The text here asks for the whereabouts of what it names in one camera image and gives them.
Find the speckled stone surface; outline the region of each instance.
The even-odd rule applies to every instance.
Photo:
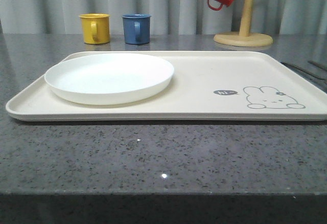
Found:
[[[157,223],[165,217],[191,222],[192,216],[198,223],[291,223],[292,217],[310,223],[303,218],[308,210],[312,223],[325,223],[326,121],[27,123],[5,111],[49,67],[81,51],[251,50],[320,74],[307,61],[327,64],[326,36],[274,41],[225,49],[212,35],[152,36],[142,46],[112,36],[111,43],[93,46],[81,35],[0,34],[0,221],[21,223],[20,214],[25,223],[60,223],[61,217],[81,223],[81,216],[88,223],[153,223],[157,213]],[[115,222],[105,221],[110,210],[118,211]],[[31,213],[38,213],[35,219]]]

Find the mug handle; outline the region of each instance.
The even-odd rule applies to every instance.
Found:
[[[94,41],[98,40],[98,26],[97,22],[92,21],[91,22],[91,32],[92,32],[92,38]]]
[[[135,40],[141,41],[141,24],[139,22],[134,22],[135,28]]]
[[[220,4],[220,6],[218,8],[215,8],[215,7],[211,6],[209,0],[207,0],[206,3],[208,4],[208,7],[210,9],[215,10],[215,11],[219,11],[220,9],[223,8],[223,4],[222,3]]]

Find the yellow mug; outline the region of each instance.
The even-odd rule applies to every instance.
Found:
[[[84,42],[87,44],[103,44],[110,42],[109,14],[87,13],[79,17],[82,21]]]

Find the wooden mug stand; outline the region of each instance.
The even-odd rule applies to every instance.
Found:
[[[219,33],[215,35],[214,41],[240,47],[262,47],[271,45],[273,43],[271,36],[250,32],[253,2],[254,0],[244,0],[240,31]]]

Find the blue mug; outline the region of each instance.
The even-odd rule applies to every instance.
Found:
[[[146,44],[150,42],[150,15],[123,15],[125,43]]]

